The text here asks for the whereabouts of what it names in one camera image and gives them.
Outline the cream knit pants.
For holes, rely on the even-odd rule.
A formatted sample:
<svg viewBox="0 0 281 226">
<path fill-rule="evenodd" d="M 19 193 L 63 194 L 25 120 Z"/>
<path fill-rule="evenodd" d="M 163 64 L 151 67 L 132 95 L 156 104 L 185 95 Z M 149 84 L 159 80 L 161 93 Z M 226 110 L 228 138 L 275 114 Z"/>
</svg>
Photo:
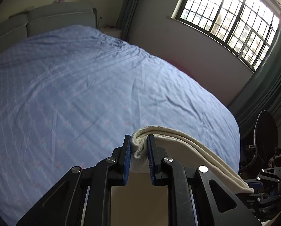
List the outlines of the cream knit pants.
<svg viewBox="0 0 281 226">
<path fill-rule="evenodd" d="M 132 134 L 130 171 L 133 173 L 149 173 L 146 144 L 149 135 L 154 136 L 157 146 L 164 148 L 170 157 L 184 166 L 208 167 L 234 194 L 254 193 L 253 188 L 201 142 L 184 132 L 161 126 L 143 127 Z"/>
</svg>

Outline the blue floral bed sheet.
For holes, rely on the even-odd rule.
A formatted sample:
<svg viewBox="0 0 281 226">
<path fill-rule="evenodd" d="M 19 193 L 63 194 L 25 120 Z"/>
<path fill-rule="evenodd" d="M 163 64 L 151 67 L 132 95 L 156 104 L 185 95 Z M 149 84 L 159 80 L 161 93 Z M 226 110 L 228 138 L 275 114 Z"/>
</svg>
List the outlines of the blue floral bed sheet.
<svg viewBox="0 0 281 226">
<path fill-rule="evenodd" d="M 18 220 L 73 166 L 92 167 L 149 125 L 182 131 L 239 169 L 234 116 L 165 60 L 92 27 L 0 54 L 0 216 Z"/>
</svg>

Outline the grey upholstered headboard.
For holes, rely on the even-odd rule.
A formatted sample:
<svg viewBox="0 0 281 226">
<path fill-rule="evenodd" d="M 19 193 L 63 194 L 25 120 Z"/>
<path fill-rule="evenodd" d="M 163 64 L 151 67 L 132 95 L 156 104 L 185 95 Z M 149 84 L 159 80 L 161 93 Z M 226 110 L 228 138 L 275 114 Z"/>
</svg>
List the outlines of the grey upholstered headboard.
<svg viewBox="0 0 281 226">
<path fill-rule="evenodd" d="M 14 14 L 0 23 L 0 54 L 26 38 L 72 25 L 96 28 L 97 9 L 86 2 L 65 2 Z"/>
</svg>

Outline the dark green curtain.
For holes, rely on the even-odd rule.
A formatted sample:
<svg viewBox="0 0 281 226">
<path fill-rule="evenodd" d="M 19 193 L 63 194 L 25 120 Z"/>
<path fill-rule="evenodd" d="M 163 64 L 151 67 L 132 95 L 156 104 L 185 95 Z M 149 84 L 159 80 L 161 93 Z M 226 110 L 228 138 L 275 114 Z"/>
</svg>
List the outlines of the dark green curtain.
<svg viewBox="0 0 281 226">
<path fill-rule="evenodd" d="M 239 125 L 241 137 L 250 132 L 263 110 L 281 124 L 281 21 L 270 52 L 228 109 Z"/>
</svg>

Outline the black chair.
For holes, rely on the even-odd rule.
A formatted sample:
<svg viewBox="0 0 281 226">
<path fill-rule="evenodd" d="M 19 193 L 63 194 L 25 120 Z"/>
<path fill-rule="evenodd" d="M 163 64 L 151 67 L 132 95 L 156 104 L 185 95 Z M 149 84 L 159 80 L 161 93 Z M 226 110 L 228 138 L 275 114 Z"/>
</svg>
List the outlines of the black chair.
<svg viewBox="0 0 281 226">
<path fill-rule="evenodd" d="M 259 113 L 253 129 L 241 140 L 240 170 L 268 166 L 279 145 L 279 134 L 272 115 L 263 110 Z"/>
</svg>

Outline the white bedside table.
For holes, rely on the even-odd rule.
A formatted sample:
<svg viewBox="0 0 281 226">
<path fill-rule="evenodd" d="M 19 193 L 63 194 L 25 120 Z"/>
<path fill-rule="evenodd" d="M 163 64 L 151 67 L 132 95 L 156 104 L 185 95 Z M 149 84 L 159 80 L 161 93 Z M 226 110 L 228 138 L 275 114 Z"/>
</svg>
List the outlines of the white bedside table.
<svg viewBox="0 0 281 226">
<path fill-rule="evenodd" d="M 122 30 L 115 27 L 102 27 L 99 29 L 102 33 L 120 39 L 122 36 Z"/>
</svg>

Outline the barred window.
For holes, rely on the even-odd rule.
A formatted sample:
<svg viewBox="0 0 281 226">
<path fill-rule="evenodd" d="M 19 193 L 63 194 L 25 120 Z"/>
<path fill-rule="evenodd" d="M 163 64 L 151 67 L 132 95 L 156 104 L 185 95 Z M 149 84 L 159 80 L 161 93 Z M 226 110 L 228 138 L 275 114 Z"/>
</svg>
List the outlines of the barred window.
<svg viewBox="0 0 281 226">
<path fill-rule="evenodd" d="M 270 52 L 280 15 L 262 0 L 178 0 L 172 18 L 226 47 L 252 72 Z"/>
</svg>

